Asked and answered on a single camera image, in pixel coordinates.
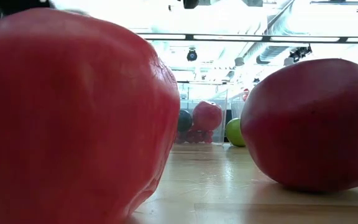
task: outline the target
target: ceiling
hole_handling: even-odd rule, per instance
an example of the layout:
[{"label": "ceiling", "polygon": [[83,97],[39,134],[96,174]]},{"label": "ceiling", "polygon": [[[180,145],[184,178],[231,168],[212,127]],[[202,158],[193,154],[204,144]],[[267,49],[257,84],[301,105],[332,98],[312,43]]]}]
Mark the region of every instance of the ceiling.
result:
[{"label": "ceiling", "polygon": [[[263,1],[263,7],[250,7]],[[93,17],[141,33],[240,35],[358,35],[358,0],[200,0],[183,9],[177,0],[54,0],[60,9],[81,9]],[[153,40],[178,80],[250,85],[283,66],[290,49],[304,44]],[[342,57],[358,62],[358,45],[312,44],[310,58]],[[189,49],[197,60],[189,62]],[[244,58],[235,67],[234,60]]]}]

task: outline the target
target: camera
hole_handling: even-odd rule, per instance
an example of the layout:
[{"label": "camera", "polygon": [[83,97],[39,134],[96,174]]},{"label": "camera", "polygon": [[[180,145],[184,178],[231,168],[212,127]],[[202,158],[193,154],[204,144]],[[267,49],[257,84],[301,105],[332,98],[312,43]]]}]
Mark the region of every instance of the camera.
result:
[{"label": "camera", "polygon": [[197,60],[196,50],[190,49],[189,52],[187,53],[187,61],[194,62],[195,60]]}]

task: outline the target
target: green ball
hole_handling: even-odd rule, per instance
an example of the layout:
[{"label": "green ball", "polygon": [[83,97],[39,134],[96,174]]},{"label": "green ball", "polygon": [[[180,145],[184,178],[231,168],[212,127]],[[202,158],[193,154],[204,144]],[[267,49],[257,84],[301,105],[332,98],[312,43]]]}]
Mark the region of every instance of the green ball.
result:
[{"label": "green ball", "polygon": [[240,129],[240,118],[234,118],[226,125],[226,137],[233,146],[244,147],[244,142],[241,129]]}]

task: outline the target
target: black ball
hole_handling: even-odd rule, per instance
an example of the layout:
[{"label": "black ball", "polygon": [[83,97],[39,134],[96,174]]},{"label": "black ball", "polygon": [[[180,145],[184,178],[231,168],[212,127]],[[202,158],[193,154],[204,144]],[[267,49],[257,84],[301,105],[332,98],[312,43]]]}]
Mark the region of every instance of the black ball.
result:
[{"label": "black ball", "polygon": [[178,119],[178,131],[188,131],[193,125],[193,118],[187,110],[180,110]]}]

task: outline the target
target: wooden floor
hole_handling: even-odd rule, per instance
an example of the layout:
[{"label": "wooden floor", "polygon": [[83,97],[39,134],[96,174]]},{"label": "wooden floor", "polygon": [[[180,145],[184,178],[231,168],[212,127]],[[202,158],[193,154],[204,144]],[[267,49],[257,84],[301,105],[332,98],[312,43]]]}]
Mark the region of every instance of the wooden floor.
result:
[{"label": "wooden floor", "polygon": [[175,146],[156,193],[129,223],[358,224],[358,188],[290,192],[266,178],[245,148]]}]

